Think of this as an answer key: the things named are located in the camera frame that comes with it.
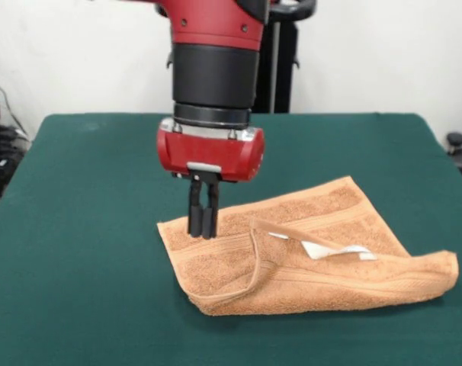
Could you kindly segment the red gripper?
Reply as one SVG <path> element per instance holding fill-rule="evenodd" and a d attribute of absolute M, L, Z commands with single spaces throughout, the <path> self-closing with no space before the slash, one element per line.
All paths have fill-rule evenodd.
<path fill-rule="evenodd" d="M 224 181 L 250 181 L 258 173 L 265 151 L 263 129 L 216 129 L 179 124 L 163 119 L 156 137 L 162 167 L 172 173 L 217 173 Z M 219 183 L 207 185 L 207 206 L 200 203 L 201 182 L 191 179 L 188 198 L 188 234 L 217 236 Z"/>

